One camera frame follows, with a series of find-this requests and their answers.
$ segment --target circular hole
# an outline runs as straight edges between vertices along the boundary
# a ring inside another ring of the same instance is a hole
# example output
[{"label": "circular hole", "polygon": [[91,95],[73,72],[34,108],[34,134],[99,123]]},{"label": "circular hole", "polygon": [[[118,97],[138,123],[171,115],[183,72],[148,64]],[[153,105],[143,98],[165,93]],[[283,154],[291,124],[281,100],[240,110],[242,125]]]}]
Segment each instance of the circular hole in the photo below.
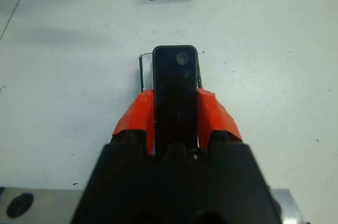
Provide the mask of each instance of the circular hole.
[{"label": "circular hole", "polygon": [[181,51],[176,55],[176,61],[183,66],[188,63],[189,55]]},{"label": "circular hole", "polygon": [[10,218],[17,218],[23,215],[31,207],[34,201],[33,194],[23,193],[16,197],[7,207],[7,215]]},{"label": "circular hole", "polygon": [[195,217],[192,224],[227,224],[227,222],[217,213],[206,212]]},{"label": "circular hole", "polygon": [[204,161],[208,157],[208,153],[201,148],[192,149],[187,154],[195,161]]}]

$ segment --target hole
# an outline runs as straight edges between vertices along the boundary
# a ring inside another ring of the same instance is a hole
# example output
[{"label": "hole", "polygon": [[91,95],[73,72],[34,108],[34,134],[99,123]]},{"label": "hole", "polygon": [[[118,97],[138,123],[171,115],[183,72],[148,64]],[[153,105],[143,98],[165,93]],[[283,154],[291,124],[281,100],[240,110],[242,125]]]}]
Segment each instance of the hole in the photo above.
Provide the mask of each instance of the hole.
[{"label": "hole", "polygon": [[10,218],[17,218],[23,215],[32,206],[34,201],[33,194],[23,193],[16,197],[7,207],[7,215]]},{"label": "hole", "polygon": [[206,212],[203,214],[198,215],[193,219],[191,222],[192,224],[227,224],[226,221],[223,220],[223,218],[213,212]]},{"label": "hole", "polygon": [[204,161],[208,157],[208,153],[201,148],[194,148],[188,152],[188,156],[195,161]]}]

